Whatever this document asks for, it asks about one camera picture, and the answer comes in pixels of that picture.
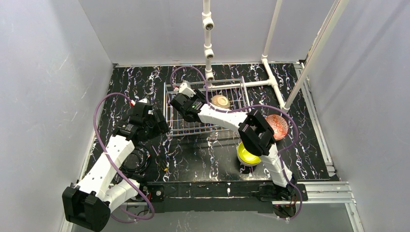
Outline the beige floral bowl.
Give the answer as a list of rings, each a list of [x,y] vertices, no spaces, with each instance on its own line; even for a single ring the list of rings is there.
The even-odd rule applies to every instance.
[[[223,95],[215,95],[211,98],[211,103],[217,107],[223,109],[229,109],[231,107],[230,101]]]

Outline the yellow-green bowl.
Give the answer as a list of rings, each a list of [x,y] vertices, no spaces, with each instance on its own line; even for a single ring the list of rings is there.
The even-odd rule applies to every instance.
[[[261,159],[258,156],[251,154],[245,149],[242,142],[237,146],[237,157],[241,164],[249,167],[256,166],[261,162]]]

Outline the red patterned bowl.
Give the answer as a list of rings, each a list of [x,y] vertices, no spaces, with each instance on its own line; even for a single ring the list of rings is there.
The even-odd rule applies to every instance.
[[[278,141],[285,138],[289,131],[289,126],[287,121],[282,116],[271,114],[268,115],[265,119],[274,131],[273,137],[275,140]]]

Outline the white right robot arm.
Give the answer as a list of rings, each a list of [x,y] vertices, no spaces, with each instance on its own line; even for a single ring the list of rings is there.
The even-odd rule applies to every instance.
[[[193,94],[177,93],[170,101],[187,122],[214,124],[239,134],[244,148],[258,156],[269,171],[276,189],[276,198],[290,200],[294,196],[302,198],[302,192],[297,187],[297,179],[284,163],[281,153],[293,147],[298,140],[297,126],[293,126],[294,139],[291,145],[281,150],[277,149],[274,130],[265,117],[257,110],[258,105],[229,111],[208,103],[206,96],[199,90]]]

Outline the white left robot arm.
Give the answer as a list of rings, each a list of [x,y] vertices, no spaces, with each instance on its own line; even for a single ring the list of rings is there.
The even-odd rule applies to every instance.
[[[140,184],[125,177],[109,187],[124,160],[140,142],[146,142],[169,132],[166,119],[159,109],[149,103],[137,102],[124,120],[118,122],[91,170],[75,187],[62,194],[67,221],[94,232],[100,232],[112,211],[132,197],[141,195]]]

